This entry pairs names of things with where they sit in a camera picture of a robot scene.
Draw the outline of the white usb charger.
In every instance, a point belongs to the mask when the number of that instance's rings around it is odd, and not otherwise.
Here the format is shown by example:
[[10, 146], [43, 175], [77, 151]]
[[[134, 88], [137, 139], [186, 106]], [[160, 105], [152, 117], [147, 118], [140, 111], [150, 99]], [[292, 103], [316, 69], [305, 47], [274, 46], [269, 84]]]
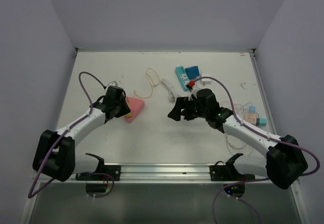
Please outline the white usb charger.
[[201, 75], [200, 83], [201, 83], [202, 85], [208, 85], [208, 84], [211, 84], [210, 76], [209, 76], [208, 74], [202, 74], [202, 75]]

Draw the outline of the dark blue plug adapter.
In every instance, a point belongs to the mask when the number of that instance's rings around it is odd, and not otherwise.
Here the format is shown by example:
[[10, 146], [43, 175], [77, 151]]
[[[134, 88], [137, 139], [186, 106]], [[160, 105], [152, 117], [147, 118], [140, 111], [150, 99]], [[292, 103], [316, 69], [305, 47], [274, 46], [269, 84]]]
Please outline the dark blue plug adapter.
[[185, 72], [190, 80], [200, 76], [198, 66], [190, 66], [185, 68]]

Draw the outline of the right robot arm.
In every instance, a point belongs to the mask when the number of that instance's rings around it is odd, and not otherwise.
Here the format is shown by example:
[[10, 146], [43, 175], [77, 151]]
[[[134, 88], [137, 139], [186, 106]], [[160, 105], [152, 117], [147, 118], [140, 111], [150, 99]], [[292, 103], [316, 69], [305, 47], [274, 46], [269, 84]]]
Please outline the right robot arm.
[[210, 89], [178, 97], [168, 117], [174, 121], [203, 118], [211, 128], [241, 140], [261, 154], [261, 157], [250, 159], [236, 153], [221, 165], [211, 165], [213, 181], [245, 181], [262, 176], [285, 190], [308, 168], [294, 137], [280, 137], [244, 121], [231, 109], [221, 107]]

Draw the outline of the pink triangular socket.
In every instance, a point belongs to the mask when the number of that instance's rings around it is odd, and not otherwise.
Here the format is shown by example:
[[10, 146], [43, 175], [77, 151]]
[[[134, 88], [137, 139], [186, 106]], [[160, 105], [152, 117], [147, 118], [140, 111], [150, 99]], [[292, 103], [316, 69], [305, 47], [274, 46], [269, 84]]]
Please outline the pink triangular socket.
[[145, 102], [142, 99], [137, 98], [128, 98], [128, 105], [131, 109], [132, 117], [125, 118], [127, 123], [132, 123], [135, 118], [141, 113], [142, 109], [145, 106]]

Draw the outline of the teal power strip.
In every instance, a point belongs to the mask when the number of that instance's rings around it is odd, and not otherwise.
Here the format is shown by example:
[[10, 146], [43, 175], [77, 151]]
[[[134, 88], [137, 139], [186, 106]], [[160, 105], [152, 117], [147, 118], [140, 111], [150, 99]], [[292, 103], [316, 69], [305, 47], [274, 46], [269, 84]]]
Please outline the teal power strip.
[[190, 82], [190, 79], [185, 71], [185, 68], [183, 66], [178, 66], [175, 68], [175, 73], [177, 75], [177, 78], [181, 84], [182, 89], [187, 92], [188, 91], [188, 87], [187, 85]]

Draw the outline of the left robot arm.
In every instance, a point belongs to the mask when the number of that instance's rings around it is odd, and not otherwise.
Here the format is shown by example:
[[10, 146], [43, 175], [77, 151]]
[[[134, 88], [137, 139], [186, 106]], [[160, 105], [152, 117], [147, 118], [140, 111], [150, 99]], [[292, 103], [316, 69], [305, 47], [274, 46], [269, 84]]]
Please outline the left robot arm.
[[101, 158], [93, 154], [86, 154], [92, 159], [77, 157], [76, 146], [95, 129], [130, 112], [125, 91], [118, 86], [109, 86], [106, 94], [91, 103], [77, 120], [56, 131], [45, 130], [41, 134], [33, 170], [61, 182], [84, 172], [94, 180], [103, 178], [105, 167], [99, 163]]

